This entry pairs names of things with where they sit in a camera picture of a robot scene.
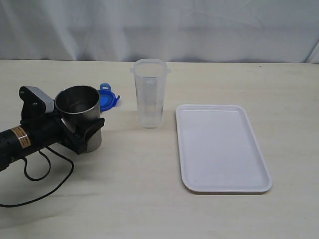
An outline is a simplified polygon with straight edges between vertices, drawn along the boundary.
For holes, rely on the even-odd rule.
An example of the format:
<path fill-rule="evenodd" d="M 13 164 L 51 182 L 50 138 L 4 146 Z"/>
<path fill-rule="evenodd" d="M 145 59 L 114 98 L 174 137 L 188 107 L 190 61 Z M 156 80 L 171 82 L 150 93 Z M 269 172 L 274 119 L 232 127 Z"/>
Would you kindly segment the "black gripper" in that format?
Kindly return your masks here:
<path fill-rule="evenodd" d="M 84 153 L 88 141 L 105 123 L 104 118 L 80 121 L 72 133 L 63 123 L 54 108 L 45 113 L 45 105 L 26 86 L 19 89 L 23 101 L 20 126 L 26 131 L 31 145 L 21 151 L 21 155 L 30 155 L 54 143 L 60 143 L 77 154 Z"/>

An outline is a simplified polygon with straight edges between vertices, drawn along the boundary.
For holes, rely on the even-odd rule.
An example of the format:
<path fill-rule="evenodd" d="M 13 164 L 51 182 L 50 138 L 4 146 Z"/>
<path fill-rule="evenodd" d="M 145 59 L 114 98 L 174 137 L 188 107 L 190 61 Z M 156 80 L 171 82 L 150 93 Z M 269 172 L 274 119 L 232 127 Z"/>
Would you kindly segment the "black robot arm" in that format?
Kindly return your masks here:
<path fill-rule="evenodd" d="M 101 145 L 100 94 L 73 86 L 52 99 L 38 87 L 22 86 L 20 125 L 0 134 L 0 169 L 55 143 L 82 154 Z"/>

